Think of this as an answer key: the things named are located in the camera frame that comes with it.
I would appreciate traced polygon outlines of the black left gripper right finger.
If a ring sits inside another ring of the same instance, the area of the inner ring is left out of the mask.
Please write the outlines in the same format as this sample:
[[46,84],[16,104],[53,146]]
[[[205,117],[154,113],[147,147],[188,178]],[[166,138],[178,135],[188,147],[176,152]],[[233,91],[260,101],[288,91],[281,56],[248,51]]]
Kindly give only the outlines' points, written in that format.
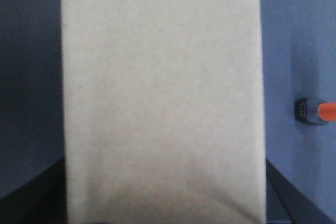
[[266,160],[266,223],[335,223]]

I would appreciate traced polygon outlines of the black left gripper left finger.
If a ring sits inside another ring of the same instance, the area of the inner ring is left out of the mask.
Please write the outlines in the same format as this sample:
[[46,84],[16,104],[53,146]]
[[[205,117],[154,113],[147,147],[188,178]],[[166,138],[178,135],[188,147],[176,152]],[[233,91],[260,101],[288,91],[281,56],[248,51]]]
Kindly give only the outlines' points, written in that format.
[[1,223],[66,223],[65,159],[1,198]]

